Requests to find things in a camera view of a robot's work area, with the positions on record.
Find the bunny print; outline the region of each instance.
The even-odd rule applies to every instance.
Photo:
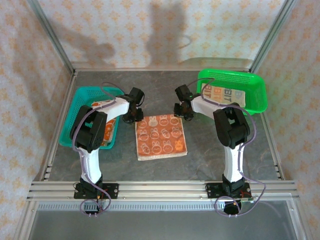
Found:
[[[159,138],[158,129],[151,128],[150,131],[151,131],[150,138],[152,138],[152,139],[158,139]]]
[[[184,146],[182,145],[182,142],[180,140],[178,141],[174,141],[174,148],[177,151],[182,151],[182,149],[184,148]]]
[[[172,136],[175,138],[179,138],[182,134],[182,132],[180,131],[179,127],[172,127],[172,132],[171,132]]]
[[[152,152],[154,153],[154,154],[159,154],[159,153],[161,153],[161,146],[160,146],[160,142],[158,142],[158,141],[153,141],[152,142]]]
[[[149,135],[147,134],[147,130],[140,130],[139,132],[139,139],[141,141],[147,141],[149,138]]]
[[[150,116],[149,117],[149,126],[154,128],[157,125],[158,125],[158,121],[156,119],[156,116]]]
[[[160,121],[159,121],[159,124],[161,126],[167,126],[169,123],[168,119],[167,119],[167,115],[161,115],[160,116]]]
[[[141,148],[142,148],[143,153],[150,154],[150,148],[147,146],[147,144],[143,143],[141,145]]]
[[[142,121],[138,122],[138,128],[144,129],[147,126],[147,121],[142,119]]]
[[[167,154],[171,153],[174,150],[174,148],[171,146],[171,142],[163,141],[163,151]]]
[[[179,123],[179,119],[175,117],[173,114],[170,115],[170,123],[172,125],[177,125]]]
[[[166,139],[169,139],[169,138],[170,138],[170,133],[169,133],[168,130],[165,129],[165,128],[161,130],[161,134],[162,134],[162,136],[165,137]]]

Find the cable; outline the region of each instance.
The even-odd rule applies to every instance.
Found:
[[[250,212],[256,207],[256,205],[257,205],[258,202],[260,201],[261,197],[263,196],[263,194],[265,193],[266,188],[267,188],[267,185],[266,185],[264,182],[261,182],[261,181],[255,180],[255,179],[250,179],[249,177],[246,177],[246,176],[243,174],[243,172],[241,171],[241,169],[240,169],[241,151],[242,151],[242,149],[243,149],[246,145],[252,143],[252,142],[255,140],[256,135],[257,135],[257,126],[256,126],[256,123],[255,123],[253,117],[252,117],[252,116],[249,114],[249,112],[248,112],[247,110],[245,110],[244,108],[242,108],[242,107],[240,107],[240,106],[237,106],[237,105],[232,105],[232,104],[221,104],[221,103],[218,103],[218,102],[215,102],[215,101],[211,101],[211,100],[205,98],[205,96],[204,96],[204,89],[205,89],[210,83],[212,83],[212,82],[215,80],[215,78],[213,78],[213,77],[205,77],[205,79],[211,79],[211,80],[210,80],[206,85],[204,85],[203,88],[201,89],[201,97],[202,97],[202,99],[203,99],[205,102],[210,103],[210,104],[213,104],[213,105],[216,105],[216,106],[219,106],[219,107],[227,107],[227,108],[239,109],[239,110],[241,110],[242,112],[245,112],[245,113],[249,116],[250,121],[251,121],[251,123],[252,123],[252,125],[253,125],[253,136],[252,136],[252,138],[251,138],[249,141],[245,142],[243,145],[241,145],[241,146],[239,147],[239,150],[238,150],[238,152],[239,152],[239,153],[238,153],[238,171],[239,171],[240,175],[241,175],[244,179],[246,179],[247,181],[256,182],[256,183],[258,183],[258,184],[262,184],[262,185],[263,185],[263,190],[262,190],[260,196],[257,198],[257,200],[255,201],[255,203],[253,204],[253,206],[252,206],[248,211],[243,212],[243,213],[240,213],[240,214],[235,214],[235,215],[231,215],[231,214],[226,215],[226,214],[220,213],[220,212],[217,210],[217,203],[218,203],[218,201],[219,201],[220,199],[227,197],[227,198],[231,198],[234,202],[236,202],[236,200],[235,200],[234,198],[228,197],[228,196],[220,196],[220,197],[218,197],[218,198],[215,200],[215,202],[214,202],[214,209],[215,209],[215,211],[216,211],[219,215],[221,215],[221,216],[229,217],[229,218],[230,218],[230,217],[243,216],[243,215],[245,215],[245,214],[250,213]]]
[[[111,84],[111,85],[116,86],[115,84],[113,84],[113,83],[111,83],[111,82],[104,82],[104,83],[102,83],[102,85],[103,85],[103,84]],[[104,213],[104,212],[110,207],[110,204],[111,204],[111,197],[110,197],[110,195],[109,195],[105,190],[103,190],[102,188],[98,187],[97,185],[95,185],[95,184],[91,181],[91,179],[90,179],[90,177],[88,176],[88,173],[86,172],[86,169],[85,169],[85,153],[84,153],[81,149],[79,149],[79,148],[76,147],[76,138],[77,138],[77,135],[78,135],[78,133],[79,133],[79,131],[80,131],[80,128],[81,128],[82,124],[85,122],[85,120],[87,119],[87,117],[90,116],[90,115],[91,115],[93,112],[95,112],[96,110],[109,107],[109,106],[111,106],[111,105],[113,105],[113,104],[116,103],[116,97],[115,97],[115,96],[113,96],[112,94],[104,91],[102,86],[100,86],[100,89],[101,89],[104,93],[106,93],[108,96],[110,96],[110,97],[113,99],[113,101],[110,101],[110,102],[106,103],[105,105],[98,106],[98,107],[90,110],[86,115],[84,115],[84,117],[81,119],[79,125],[78,125],[77,128],[75,129],[74,134],[73,134],[73,138],[72,138],[72,149],[73,149],[75,152],[78,152],[79,155],[80,155],[81,168],[82,168],[82,170],[83,170],[84,176],[86,177],[86,179],[88,180],[88,182],[89,182],[94,188],[100,190],[100,191],[101,191],[102,193],[104,193],[104,194],[108,197],[108,199],[109,199],[109,203],[108,203],[108,205],[107,205],[104,209],[103,209],[102,204],[101,204],[101,206],[99,206],[99,204],[98,204],[97,202],[95,202],[93,199],[85,199],[85,200],[80,204],[80,211],[81,211],[83,214],[85,214],[85,215],[89,215],[89,217],[91,216],[91,214],[86,214],[86,213],[84,212],[84,210],[82,209],[84,203],[86,203],[86,202],[88,202],[88,201],[92,201],[92,202],[94,202],[94,203],[97,205],[98,209],[99,209],[99,207],[101,207],[102,210],[101,210],[99,213],[95,213],[95,214],[94,214],[96,217],[97,217],[99,214]]]
[[[191,84],[194,84],[194,83],[196,83],[196,82],[198,82],[199,80],[201,80],[201,79],[211,79],[211,78],[207,78],[207,77],[205,77],[205,78],[199,78],[199,79],[196,79],[196,80],[194,80],[194,81],[192,81],[192,82],[190,82],[190,83],[188,83],[188,85],[187,85],[187,87],[189,87]]]
[[[120,90],[123,92],[123,94],[126,94],[125,91],[123,91],[118,85],[116,85],[116,84],[114,84],[114,83],[112,83],[112,82],[109,82],[109,81],[104,81],[103,83],[101,83],[100,90],[101,90],[104,94],[108,95],[109,97],[111,97],[111,98],[113,98],[113,99],[116,99],[115,96],[113,96],[111,93],[109,93],[109,92],[107,92],[107,91],[104,90],[103,87],[105,87],[107,84],[110,84],[110,85],[116,87],[117,89],[120,89]]]
[[[79,184],[80,182],[76,181],[72,184],[73,188],[76,189],[75,184]]]

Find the aluminum frame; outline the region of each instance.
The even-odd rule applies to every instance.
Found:
[[[270,124],[269,124],[269,120],[268,120],[267,114],[266,114],[266,112],[263,112],[263,113],[260,114],[260,116],[261,116],[262,124],[263,124],[263,127],[264,127],[266,139],[267,139],[267,141],[269,143],[269,148],[270,148],[271,156],[272,156],[272,159],[273,159],[273,162],[274,162],[275,171],[276,171],[277,176],[278,176],[279,179],[285,180],[285,175],[284,175],[284,172],[283,172],[283,169],[282,169],[282,166],[281,166],[280,155],[279,155],[278,150],[277,150],[276,141],[275,141],[274,135],[273,135],[273,133],[271,131],[271,127],[270,127]]]
[[[55,31],[53,30],[51,24],[49,23],[49,20],[43,11],[40,3],[38,0],[27,0],[29,3],[31,9],[33,10],[34,14],[38,18],[40,24],[43,27],[43,30],[47,34],[48,38],[51,40],[54,48],[56,49],[57,53],[59,54],[61,60],[63,61],[65,67],[69,70],[70,73],[74,72],[74,67],[72,66],[64,48],[62,47]]]
[[[74,199],[73,181],[34,181],[31,184],[27,201],[82,201]],[[114,201],[175,202],[212,201],[206,192],[205,181],[116,181],[118,199]],[[263,201],[291,200],[298,198],[294,181],[268,180]],[[250,183],[252,197],[257,199],[263,190],[258,183]]]
[[[60,110],[57,123],[55,125],[53,136],[49,145],[48,152],[45,155],[44,164],[41,165],[38,177],[35,178],[35,180],[38,181],[45,181],[49,178],[51,167],[53,165],[53,161],[56,155],[56,151],[59,144],[59,136],[63,127],[63,124],[65,122],[65,119],[67,117],[69,104],[71,101],[71,95],[74,90],[74,84],[77,77],[77,73],[75,72],[70,79],[66,94],[64,96],[63,102],[62,102],[62,108]]]
[[[261,200],[286,201],[297,239],[312,239],[308,226],[304,224],[304,212],[301,210],[295,182],[288,180],[268,180],[265,182],[267,190]],[[117,206],[115,209],[118,211],[135,209],[137,206],[139,208],[141,204],[153,205],[153,210],[157,210],[154,205],[157,203],[162,205],[172,203],[173,206],[178,206],[178,210],[208,211],[212,210],[210,206],[216,200],[215,198],[208,199],[205,181],[119,181],[117,183],[119,183],[118,199],[114,199],[112,202]],[[43,204],[53,205],[53,207],[47,207],[46,210],[61,211],[65,205],[76,202],[77,204],[70,207],[70,210],[74,211],[82,200],[73,198],[73,184],[74,182],[71,181],[34,181],[14,239],[25,240],[29,238],[38,207],[41,206],[40,210],[42,210]],[[251,183],[250,187],[252,196],[257,199],[263,186]]]
[[[268,54],[272,44],[274,43],[275,39],[277,38],[282,26],[286,22],[287,18],[290,16],[292,9],[294,8],[297,0],[286,0],[280,9],[272,27],[270,28],[262,46],[260,47],[253,63],[250,67],[250,73],[256,73],[263,63],[265,57]]]

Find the plastic basket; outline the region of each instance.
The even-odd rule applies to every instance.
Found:
[[[106,92],[112,94],[113,96],[124,94],[120,89],[115,87],[104,87]],[[112,99],[108,95],[106,95],[103,91],[101,91],[98,86],[83,86],[79,87],[74,95],[72,103],[70,105],[70,109],[68,115],[65,119],[61,135],[59,138],[59,143],[65,147],[72,147],[72,140],[70,139],[70,131],[76,120],[78,111],[81,106],[87,105],[91,106],[93,102],[97,101],[105,101]],[[101,146],[100,149],[111,149],[116,140],[116,134],[118,129],[119,117],[116,118],[113,130],[113,136],[111,142],[107,146]]]
[[[197,82],[197,93],[201,92],[202,84],[210,81],[210,79],[202,78],[215,78],[215,81],[210,83],[211,86],[244,91],[244,109],[250,115],[263,113],[268,107],[265,81],[256,74],[220,69],[204,69],[198,74],[198,79],[201,80]]]

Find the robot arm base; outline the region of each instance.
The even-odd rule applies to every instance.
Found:
[[[95,185],[97,185],[99,188],[103,188],[102,175]],[[80,178],[80,183],[77,183],[75,186],[75,199],[97,199],[100,195],[100,190],[95,188],[89,182],[83,180],[82,177]]]
[[[95,183],[99,188],[105,190],[111,197],[111,199],[117,199],[119,193],[118,183],[102,182],[102,176]],[[92,186],[89,182],[80,178],[80,182],[75,185],[74,199],[107,199],[106,195],[103,195],[101,191]]]
[[[245,178],[241,178],[238,181],[230,182],[224,174],[222,174],[222,189],[225,193],[230,196],[236,190],[242,188],[245,185]]]
[[[232,185],[232,187],[234,187],[233,191],[230,191],[230,186],[227,182],[208,182],[205,185],[208,199],[217,199],[219,197],[229,196],[236,200],[248,199],[251,201],[252,195],[249,183],[243,181],[242,185],[242,182],[240,181],[242,180],[239,180],[239,183],[234,183],[234,185]]]

